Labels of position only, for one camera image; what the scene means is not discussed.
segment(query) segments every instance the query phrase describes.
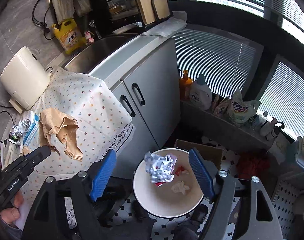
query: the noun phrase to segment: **cardboard box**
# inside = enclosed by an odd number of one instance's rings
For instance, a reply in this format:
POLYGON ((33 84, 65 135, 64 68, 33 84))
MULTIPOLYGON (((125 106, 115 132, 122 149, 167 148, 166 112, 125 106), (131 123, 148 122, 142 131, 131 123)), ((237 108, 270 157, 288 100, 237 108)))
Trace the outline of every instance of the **cardboard box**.
POLYGON ((218 148, 203 145, 203 144, 182 141, 182 140, 176 140, 174 147, 177 147, 177 148, 180 148, 180 149, 183 149, 186 151, 189 151, 195 147, 199 151, 199 153, 203 159, 205 159, 206 161, 213 162, 218 170, 221 169, 221 161, 222 161, 222 155, 223 155, 222 149, 218 149, 218 148))

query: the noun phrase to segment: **person's hand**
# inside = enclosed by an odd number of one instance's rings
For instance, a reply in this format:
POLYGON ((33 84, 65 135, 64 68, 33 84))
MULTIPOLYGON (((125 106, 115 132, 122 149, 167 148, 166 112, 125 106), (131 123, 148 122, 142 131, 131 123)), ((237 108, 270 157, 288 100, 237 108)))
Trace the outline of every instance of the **person's hand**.
POLYGON ((14 207, 3 209, 0 212, 0 216, 6 224, 10 225, 14 221, 19 219, 20 213, 18 211, 18 208, 23 204, 23 202, 24 202, 24 197, 22 192, 19 190, 14 197, 14 201, 13 201, 14 207))

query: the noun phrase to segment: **red cloth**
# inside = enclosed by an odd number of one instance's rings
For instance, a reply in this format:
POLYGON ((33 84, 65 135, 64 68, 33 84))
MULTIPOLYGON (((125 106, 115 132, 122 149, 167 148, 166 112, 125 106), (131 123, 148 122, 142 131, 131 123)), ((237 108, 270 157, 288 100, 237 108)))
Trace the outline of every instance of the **red cloth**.
POLYGON ((251 179, 252 176, 260 177, 262 171, 270 168, 270 161, 266 156, 252 156, 244 154, 237 165, 239 179, 251 179))

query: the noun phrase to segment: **floral tablecloth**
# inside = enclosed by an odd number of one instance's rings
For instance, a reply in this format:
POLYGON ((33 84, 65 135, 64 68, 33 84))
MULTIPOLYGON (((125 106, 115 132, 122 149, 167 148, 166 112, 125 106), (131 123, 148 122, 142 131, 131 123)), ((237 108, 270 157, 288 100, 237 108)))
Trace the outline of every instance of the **floral tablecloth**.
MULTIPOLYGON (((70 159, 64 153, 62 144, 54 135, 52 144, 60 155, 51 155, 35 167, 28 177, 28 182, 22 187, 24 201, 33 203, 39 188, 48 176, 57 180, 69 179, 81 170, 87 170, 93 162, 100 161, 106 152, 112 148, 117 155, 131 140, 135 127, 131 124, 132 117, 122 104, 108 89, 104 81, 82 73, 68 72, 55 68, 50 84, 31 110, 38 116, 47 108, 57 108, 59 111, 74 117, 79 125, 77 130, 77 145, 83 153, 83 161, 70 159)), ((23 112, 14 121, 28 116, 23 112)), ((39 147, 37 132, 28 145, 33 151, 39 147)), ((20 156, 19 149, 12 147, 12 159, 20 156)), ((71 201, 66 201, 69 223, 75 223, 71 201)))

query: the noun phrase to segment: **white air fryer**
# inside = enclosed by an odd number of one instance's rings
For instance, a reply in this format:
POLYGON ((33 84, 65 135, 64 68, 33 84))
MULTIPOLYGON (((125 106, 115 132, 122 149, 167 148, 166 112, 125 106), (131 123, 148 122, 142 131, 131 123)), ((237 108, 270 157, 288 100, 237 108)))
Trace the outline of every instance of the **white air fryer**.
POLYGON ((22 47, 4 68, 0 79, 10 93, 10 104, 18 111, 29 110, 50 82, 46 72, 27 47, 22 47))

